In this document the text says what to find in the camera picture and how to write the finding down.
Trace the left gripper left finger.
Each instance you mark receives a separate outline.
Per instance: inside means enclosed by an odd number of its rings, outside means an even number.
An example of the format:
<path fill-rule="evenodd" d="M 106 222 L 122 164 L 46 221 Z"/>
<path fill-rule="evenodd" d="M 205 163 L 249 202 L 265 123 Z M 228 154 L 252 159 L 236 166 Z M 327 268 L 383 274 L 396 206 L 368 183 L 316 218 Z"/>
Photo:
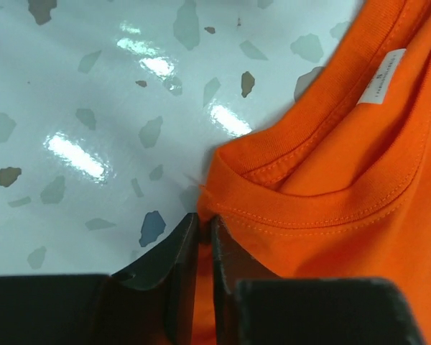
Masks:
<path fill-rule="evenodd" d="M 0 344 L 189 344 L 198 217 L 112 275 L 0 276 Z"/>

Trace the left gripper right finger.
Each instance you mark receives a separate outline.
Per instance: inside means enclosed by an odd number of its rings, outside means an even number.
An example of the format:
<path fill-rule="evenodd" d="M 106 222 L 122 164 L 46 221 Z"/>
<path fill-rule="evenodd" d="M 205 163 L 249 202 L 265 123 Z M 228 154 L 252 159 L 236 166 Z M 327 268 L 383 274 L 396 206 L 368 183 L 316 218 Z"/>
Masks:
<path fill-rule="evenodd" d="M 217 344 L 424 344 L 401 292 L 379 278 L 285 279 L 210 223 Z"/>

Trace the orange t shirt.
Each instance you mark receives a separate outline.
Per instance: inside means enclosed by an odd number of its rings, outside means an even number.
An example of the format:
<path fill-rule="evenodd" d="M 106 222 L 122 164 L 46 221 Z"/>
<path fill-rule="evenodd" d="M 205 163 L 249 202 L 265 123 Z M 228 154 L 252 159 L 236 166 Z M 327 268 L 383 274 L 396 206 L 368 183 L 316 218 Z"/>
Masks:
<path fill-rule="evenodd" d="M 277 124 L 215 151 L 198 215 L 279 276 L 391 280 L 431 344 L 431 1 L 367 1 Z"/>

